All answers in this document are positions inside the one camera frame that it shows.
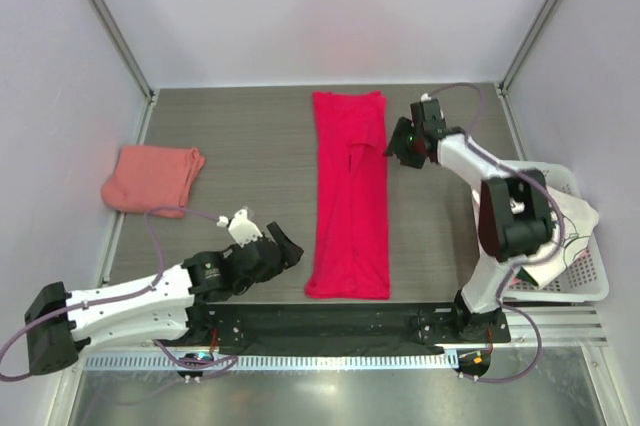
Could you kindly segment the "salmon pink t shirt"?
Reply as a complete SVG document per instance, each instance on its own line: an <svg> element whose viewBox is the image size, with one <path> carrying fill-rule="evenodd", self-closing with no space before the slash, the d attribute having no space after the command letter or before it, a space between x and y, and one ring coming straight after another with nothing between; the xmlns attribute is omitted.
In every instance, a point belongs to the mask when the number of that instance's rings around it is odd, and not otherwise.
<svg viewBox="0 0 640 426"><path fill-rule="evenodd" d="M182 218L205 162L196 148L126 145L101 187L101 198L121 213Z"/></svg>

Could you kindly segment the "bright pink t shirt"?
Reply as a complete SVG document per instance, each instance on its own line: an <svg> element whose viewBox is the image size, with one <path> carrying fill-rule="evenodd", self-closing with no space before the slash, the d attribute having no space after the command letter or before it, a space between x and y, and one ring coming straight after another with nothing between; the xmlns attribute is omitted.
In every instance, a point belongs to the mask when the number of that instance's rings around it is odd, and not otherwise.
<svg viewBox="0 0 640 426"><path fill-rule="evenodd" d="M386 98L312 94L317 136L315 299L387 300L391 295Z"/></svg>

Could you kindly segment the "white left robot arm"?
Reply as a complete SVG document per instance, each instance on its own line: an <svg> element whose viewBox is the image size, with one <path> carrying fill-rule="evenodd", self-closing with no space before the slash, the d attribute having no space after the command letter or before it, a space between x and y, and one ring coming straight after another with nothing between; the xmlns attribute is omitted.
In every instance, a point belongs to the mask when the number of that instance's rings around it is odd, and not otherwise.
<svg viewBox="0 0 640 426"><path fill-rule="evenodd" d="M41 289L24 314L28 368L43 376L74 365L83 354L128 342L185 338L205 343L213 331L206 307L244 294L297 265L304 251L271 222L255 224L222 251L203 251L161 276L93 290Z"/></svg>

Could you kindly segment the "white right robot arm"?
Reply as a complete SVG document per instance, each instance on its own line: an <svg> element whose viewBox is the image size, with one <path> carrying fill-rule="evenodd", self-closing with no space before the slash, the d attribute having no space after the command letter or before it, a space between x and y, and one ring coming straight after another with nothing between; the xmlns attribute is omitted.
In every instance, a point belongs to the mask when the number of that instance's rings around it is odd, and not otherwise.
<svg viewBox="0 0 640 426"><path fill-rule="evenodd" d="M460 127L446 125L439 101L427 94L398 119L384 151L420 169L429 161L455 173L480 194L480 256L470 280L456 293L449 316L437 324L462 342L479 342L502 312L507 284L552 240L554 224L543 173L516 170L481 148Z"/></svg>

